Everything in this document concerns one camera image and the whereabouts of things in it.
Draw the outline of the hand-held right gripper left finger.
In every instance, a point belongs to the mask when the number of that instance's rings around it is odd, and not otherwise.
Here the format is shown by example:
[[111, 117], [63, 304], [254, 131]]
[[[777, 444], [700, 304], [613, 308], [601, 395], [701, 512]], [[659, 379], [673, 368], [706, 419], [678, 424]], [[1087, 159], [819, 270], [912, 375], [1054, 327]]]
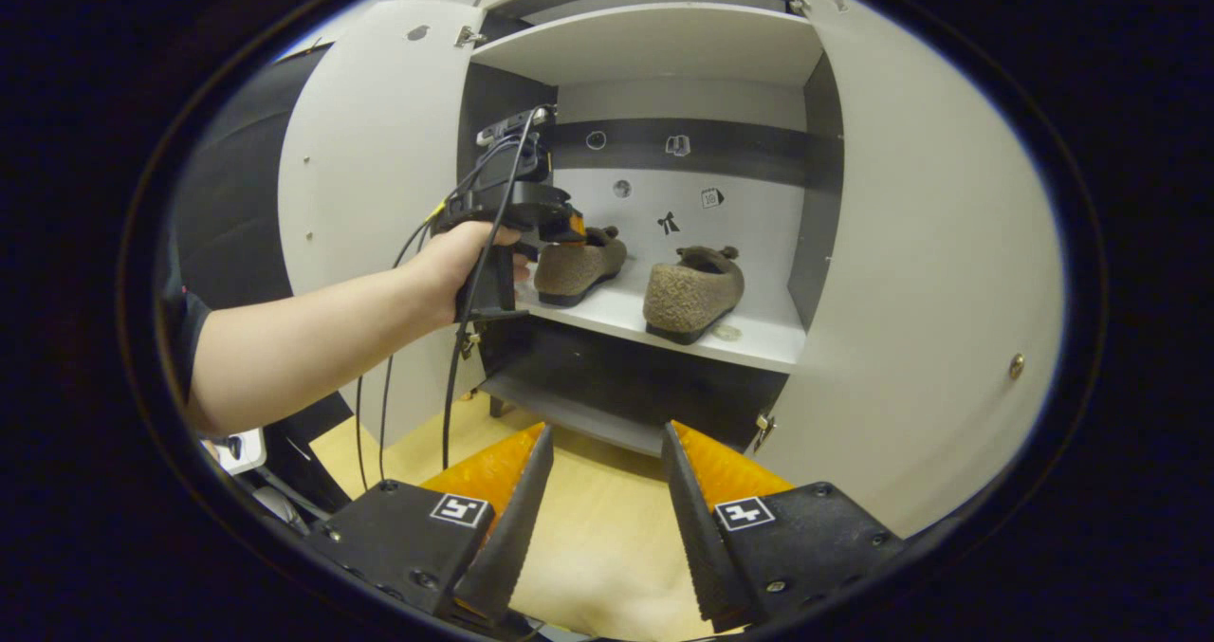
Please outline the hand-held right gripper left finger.
[[535, 424], [421, 484], [378, 483], [304, 542], [422, 614], [499, 626], [510, 614], [552, 461], [552, 431]]

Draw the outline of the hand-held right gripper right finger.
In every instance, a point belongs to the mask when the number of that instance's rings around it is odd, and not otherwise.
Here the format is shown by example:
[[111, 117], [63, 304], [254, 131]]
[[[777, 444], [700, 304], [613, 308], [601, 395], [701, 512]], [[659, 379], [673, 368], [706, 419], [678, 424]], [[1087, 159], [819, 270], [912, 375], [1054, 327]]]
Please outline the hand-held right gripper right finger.
[[829, 482], [794, 485], [673, 420], [662, 461], [700, 617], [766, 624], [879, 576], [906, 542]]

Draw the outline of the brown fuzzy shoe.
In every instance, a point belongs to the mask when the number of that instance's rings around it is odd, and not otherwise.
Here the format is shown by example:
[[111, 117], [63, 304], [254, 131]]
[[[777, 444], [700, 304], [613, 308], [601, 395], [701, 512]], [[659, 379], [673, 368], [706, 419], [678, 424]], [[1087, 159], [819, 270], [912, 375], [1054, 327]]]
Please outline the brown fuzzy shoe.
[[586, 228], [585, 243], [550, 244], [539, 252], [533, 284], [541, 303], [573, 306], [623, 269], [626, 246], [615, 226]]
[[697, 342], [745, 294], [745, 275], [736, 258], [741, 250], [679, 248], [677, 262], [654, 265], [643, 299], [647, 334], [669, 342]]

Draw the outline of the grey shoe cabinet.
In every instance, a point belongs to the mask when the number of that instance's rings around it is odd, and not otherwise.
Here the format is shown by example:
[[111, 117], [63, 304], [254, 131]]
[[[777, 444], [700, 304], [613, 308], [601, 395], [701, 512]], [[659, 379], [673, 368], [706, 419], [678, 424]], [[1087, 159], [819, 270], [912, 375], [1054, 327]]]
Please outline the grey shoe cabinet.
[[[659, 455], [676, 417], [745, 451], [805, 348], [836, 245], [844, 126], [836, 73], [792, 0], [514, 0], [486, 12], [460, 112], [473, 133], [558, 106], [551, 183], [590, 226], [619, 227], [615, 279], [573, 306], [521, 292], [527, 318], [480, 347], [494, 403]], [[647, 333], [656, 265], [741, 250], [745, 292], [694, 343]]]

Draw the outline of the black backdrop cloth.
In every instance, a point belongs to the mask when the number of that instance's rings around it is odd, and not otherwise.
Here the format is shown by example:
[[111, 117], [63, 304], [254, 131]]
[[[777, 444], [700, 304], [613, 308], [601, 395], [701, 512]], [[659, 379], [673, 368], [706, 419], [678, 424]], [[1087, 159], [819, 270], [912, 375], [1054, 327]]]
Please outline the black backdrop cloth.
[[299, 51], [256, 72], [231, 93], [178, 175], [178, 269], [209, 309], [293, 296], [279, 228], [279, 161], [293, 110], [329, 49]]

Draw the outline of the person's black shirt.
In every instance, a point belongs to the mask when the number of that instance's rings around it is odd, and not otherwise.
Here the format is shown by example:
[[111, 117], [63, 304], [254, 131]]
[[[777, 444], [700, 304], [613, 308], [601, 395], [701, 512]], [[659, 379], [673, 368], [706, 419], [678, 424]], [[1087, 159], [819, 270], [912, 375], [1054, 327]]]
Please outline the person's black shirt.
[[198, 343], [212, 309], [183, 280], [178, 262], [178, 237], [174, 226], [169, 226], [165, 232], [161, 252], [163, 261], [157, 269], [157, 309], [165, 326], [166, 354], [174, 370], [171, 381], [182, 400], [188, 403]]

